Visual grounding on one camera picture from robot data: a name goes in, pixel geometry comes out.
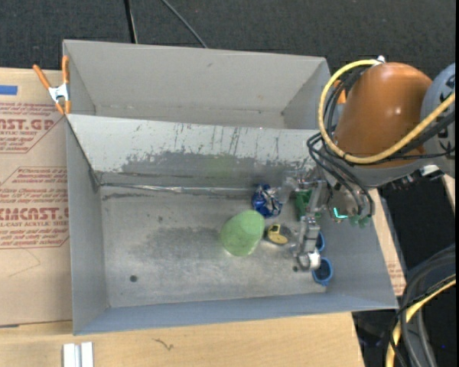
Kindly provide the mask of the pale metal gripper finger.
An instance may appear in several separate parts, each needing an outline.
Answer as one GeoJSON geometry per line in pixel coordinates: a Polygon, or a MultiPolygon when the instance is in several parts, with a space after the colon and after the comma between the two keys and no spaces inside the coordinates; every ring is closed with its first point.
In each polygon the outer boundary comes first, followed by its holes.
{"type": "Polygon", "coordinates": [[[295,260],[302,271],[318,269],[321,265],[321,252],[317,247],[320,231],[320,226],[311,217],[301,217],[295,260]]]}
{"type": "Polygon", "coordinates": [[[289,201],[293,193],[308,192],[314,189],[310,177],[286,177],[282,183],[282,201],[289,201]]]}

